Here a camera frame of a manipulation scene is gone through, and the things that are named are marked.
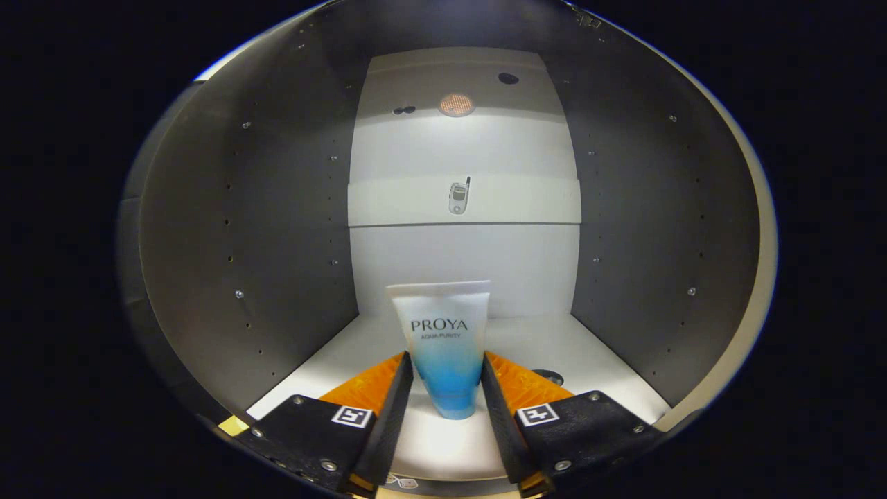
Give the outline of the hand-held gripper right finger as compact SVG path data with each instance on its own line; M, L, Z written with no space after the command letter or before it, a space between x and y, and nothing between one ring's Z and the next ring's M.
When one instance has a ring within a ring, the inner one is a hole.
M573 394L491 351L480 383L507 479L521 496L586 495L665 439L605 392Z

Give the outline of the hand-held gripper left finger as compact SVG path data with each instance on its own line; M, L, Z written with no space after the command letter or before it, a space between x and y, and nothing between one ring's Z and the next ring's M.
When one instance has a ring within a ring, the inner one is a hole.
M246 430L246 447L333 496L375 496L412 383L411 355L402 351L319 398L292 395Z

